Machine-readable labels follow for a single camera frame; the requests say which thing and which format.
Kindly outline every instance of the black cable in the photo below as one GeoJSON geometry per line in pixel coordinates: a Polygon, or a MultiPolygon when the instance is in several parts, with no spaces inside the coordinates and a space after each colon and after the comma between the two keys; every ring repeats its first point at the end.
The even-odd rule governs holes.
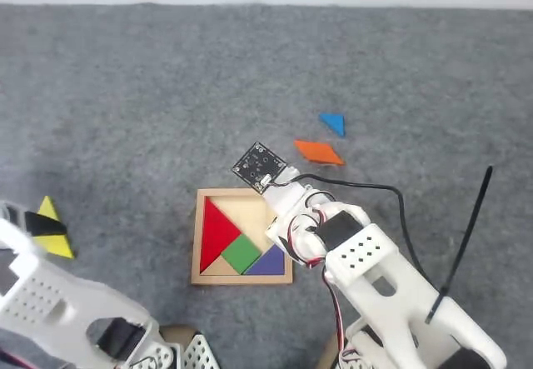
{"type": "Polygon", "coordinates": [[[347,186],[347,187],[355,187],[355,188],[373,188],[377,190],[388,190],[390,192],[394,192],[396,196],[398,197],[398,205],[400,208],[400,224],[401,224],[401,230],[403,233],[403,238],[406,241],[407,250],[409,251],[409,254],[411,255],[413,265],[415,266],[416,270],[432,285],[430,278],[427,276],[426,271],[424,271],[424,268],[422,267],[422,265],[420,264],[420,261],[418,260],[418,256],[416,255],[415,248],[411,241],[411,235],[409,234],[409,231],[407,230],[406,207],[404,203],[403,194],[401,193],[400,190],[398,190],[394,186],[387,186],[385,184],[347,182],[344,180],[328,179],[328,178],[318,176],[312,173],[302,173],[301,175],[298,175],[292,178],[288,182],[284,182],[284,183],[271,182],[269,183],[269,185],[274,186],[274,187],[283,187],[290,183],[299,182],[300,180],[307,179],[307,178],[317,180],[318,182],[336,184],[339,186],[347,186]]]}
{"type": "Polygon", "coordinates": [[[314,196],[317,196],[319,194],[325,194],[326,196],[328,196],[332,201],[336,201],[336,198],[333,194],[331,194],[330,192],[327,192],[325,190],[319,190],[317,192],[312,192],[310,195],[307,196],[305,202],[304,202],[304,205],[306,206],[306,208],[309,207],[309,200],[311,200],[314,196]]]}
{"type": "Polygon", "coordinates": [[[485,198],[486,190],[489,187],[491,176],[492,176],[492,166],[489,166],[486,169],[485,177],[483,177],[483,183],[481,184],[480,192],[477,194],[476,204],[474,204],[474,209],[472,210],[470,221],[468,222],[468,226],[466,227],[465,236],[463,236],[463,240],[461,241],[461,245],[459,246],[459,251],[457,252],[456,259],[451,265],[451,270],[450,270],[450,273],[448,274],[448,278],[442,285],[439,291],[439,295],[436,298],[435,303],[433,304],[433,307],[431,307],[430,313],[427,315],[427,318],[426,318],[427,324],[431,322],[431,319],[433,318],[433,316],[435,316],[435,312],[437,308],[440,306],[442,299],[446,297],[448,295],[448,292],[450,291],[451,282],[453,282],[453,277],[455,276],[457,272],[457,268],[459,267],[459,264],[461,263],[461,260],[463,256],[465,255],[466,247],[468,246],[468,242],[470,241],[470,237],[472,235],[472,232],[474,231],[474,226],[476,224],[477,216],[480,213],[481,204],[483,203],[483,199],[485,198]]]}

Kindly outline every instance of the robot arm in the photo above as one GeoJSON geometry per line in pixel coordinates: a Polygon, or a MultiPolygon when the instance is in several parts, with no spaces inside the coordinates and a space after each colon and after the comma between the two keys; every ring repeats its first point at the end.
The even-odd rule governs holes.
{"type": "Polygon", "coordinates": [[[485,367],[506,367],[503,351],[451,298],[425,323],[438,291],[360,207],[291,182],[299,172],[260,143],[233,171],[277,214],[266,234],[301,265],[324,262],[324,278],[361,314],[346,330],[347,346],[339,346],[341,368],[343,352],[356,352],[361,367],[422,369],[444,367],[461,349],[482,357],[485,367]],[[382,277],[394,288],[392,296],[375,288],[382,277]]]}
{"type": "Polygon", "coordinates": [[[181,347],[163,341],[143,307],[104,284],[56,267],[27,234],[3,219],[0,242],[12,248],[1,252],[3,328],[80,368],[181,367],[181,347]],[[112,321],[97,347],[87,329],[99,319],[112,321]]]}

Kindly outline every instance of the red wire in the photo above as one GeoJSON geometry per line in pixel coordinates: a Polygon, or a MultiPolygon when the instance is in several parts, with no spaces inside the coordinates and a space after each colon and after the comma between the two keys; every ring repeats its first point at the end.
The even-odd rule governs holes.
{"type": "Polygon", "coordinates": [[[322,280],[327,286],[328,291],[330,292],[331,299],[333,300],[333,307],[335,308],[335,323],[336,323],[336,338],[339,352],[344,349],[344,329],[342,329],[342,316],[341,316],[341,307],[339,306],[339,301],[336,297],[333,287],[326,279],[326,267],[322,269],[322,280]]]}

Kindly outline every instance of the tangram puzzle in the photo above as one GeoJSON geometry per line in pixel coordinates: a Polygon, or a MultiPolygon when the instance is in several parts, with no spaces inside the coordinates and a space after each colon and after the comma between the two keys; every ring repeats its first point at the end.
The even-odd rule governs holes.
{"type": "Polygon", "coordinates": [[[292,260],[265,235],[274,216],[252,189],[198,190],[192,283],[292,283],[292,260]]]}

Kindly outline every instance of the white plastic bracket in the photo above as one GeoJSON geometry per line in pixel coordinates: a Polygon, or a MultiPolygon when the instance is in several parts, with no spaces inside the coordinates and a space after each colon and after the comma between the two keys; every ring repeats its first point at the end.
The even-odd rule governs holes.
{"type": "Polygon", "coordinates": [[[397,251],[397,245],[372,223],[330,251],[326,255],[326,267],[339,286],[349,287],[383,258],[397,251]]]}
{"type": "Polygon", "coordinates": [[[183,354],[184,369],[220,369],[206,338],[196,334],[183,354]]]}

